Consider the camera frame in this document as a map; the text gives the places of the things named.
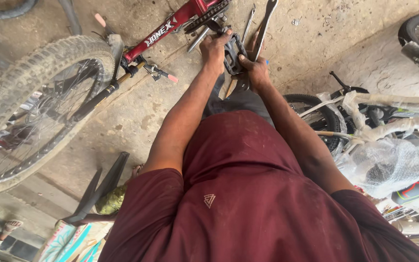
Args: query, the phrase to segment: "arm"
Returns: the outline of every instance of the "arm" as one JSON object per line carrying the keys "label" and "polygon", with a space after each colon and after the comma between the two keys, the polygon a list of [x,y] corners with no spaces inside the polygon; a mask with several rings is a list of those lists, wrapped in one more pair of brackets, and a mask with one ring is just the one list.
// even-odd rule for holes
{"label": "arm", "polygon": [[183,153],[200,124],[205,104],[218,76],[224,73],[224,44],[232,30],[212,39],[207,36],[200,44],[203,68],[164,119],[142,173],[174,168],[182,174]]}
{"label": "arm", "polygon": [[250,88],[262,98],[276,130],[292,149],[304,175],[328,194],[342,189],[356,190],[337,169],[324,142],[272,85],[266,60],[260,57],[253,63],[243,56],[239,60],[249,71]]}

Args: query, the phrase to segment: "black tire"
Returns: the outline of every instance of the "black tire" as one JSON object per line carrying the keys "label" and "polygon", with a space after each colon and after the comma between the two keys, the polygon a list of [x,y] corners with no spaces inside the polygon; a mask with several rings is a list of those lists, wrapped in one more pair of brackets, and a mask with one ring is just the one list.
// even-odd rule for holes
{"label": "black tire", "polygon": [[[284,99],[289,103],[300,102],[308,104],[310,106],[315,106],[321,103],[321,100],[317,97],[302,94],[284,95]],[[328,131],[340,132],[339,118],[331,109],[329,109],[327,106],[323,106],[319,108],[317,111],[319,111],[319,113],[321,113],[321,115],[324,117],[327,124],[326,129]],[[340,138],[338,137],[328,137],[328,141],[325,142],[325,144],[327,145],[329,151],[332,152],[339,145],[339,141]]]}
{"label": "black tire", "polygon": [[419,39],[415,34],[416,27],[419,25],[419,15],[415,15],[405,21],[402,26],[399,28],[399,43],[401,46],[404,46],[408,42],[415,42],[419,45]]}
{"label": "black tire", "polygon": [[38,0],[25,0],[22,4],[16,6],[10,10],[0,11],[0,19],[14,18],[25,14],[30,11],[32,7],[38,2]]}
{"label": "black tire", "polygon": [[[114,69],[111,48],[101,39],[84,35],[71,36],[50,43],[10,66],[0,76],[0,130],[20,104],[43,83],[72,64],[89,58],[95,58],[102,63],[102,80],[106,84],[109,83]],[[78,133],[90,116],[91,113],[82,121],[73,124],[50,151],[21,170],[17,176],[0,182],[0,193],[13,188],[53,158]]]}

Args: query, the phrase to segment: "bicycle seat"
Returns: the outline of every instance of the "bicycle seat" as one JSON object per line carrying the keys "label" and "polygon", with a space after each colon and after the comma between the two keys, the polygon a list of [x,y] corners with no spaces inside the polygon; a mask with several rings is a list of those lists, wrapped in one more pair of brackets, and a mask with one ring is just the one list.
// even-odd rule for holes
{"label": "bicycle seat", "polygon": [[419,181],[409,186],[408,188],[404,188],[402,190],[392,193],[392,200],[396,204],[399,204],[399,205],[413,202],[418,199],[419,199]]}

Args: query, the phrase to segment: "white bicycle frame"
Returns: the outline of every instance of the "white bicycle frame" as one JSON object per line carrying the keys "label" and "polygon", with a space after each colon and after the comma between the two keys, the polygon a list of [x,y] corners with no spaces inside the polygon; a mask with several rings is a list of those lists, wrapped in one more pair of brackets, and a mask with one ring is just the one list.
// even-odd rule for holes
{"label": "white bicycle frame", "polygon": [[[336,159],[336,162],[339,162],[346,154],[350,153],[356,145],[382,139],[385,136],[393,134],[397,131],[411,134],[415,129],[419,128],[419,97],[365,94],[352,91],[347,93],[345,96],[340,96],[333,100],[324,101],[299,114],[299,116],[303,117],[328,104],[334,104],[335,106],[342,105],[347,114],[352,117],[352,121],[357,127],[357,131],[353,136],[339,132],[317,131],[317,134],[319,135],[340,136],[349,140],[349,142],[344,147],[345,151]],[[374,129],[371,129],[368,125],[365,124],[364,121],[366,120],[366,116],[359,112],[358,104],[392,106],[399,109],[409,110],[410,112],[406,111],[404,113],[407,116],[409,116],[410,113],[413,115],[413,117],[398,119],[392,123],[383,124]],[[344,121],[344,117],[341,114],[339,114],[338,117]]]}

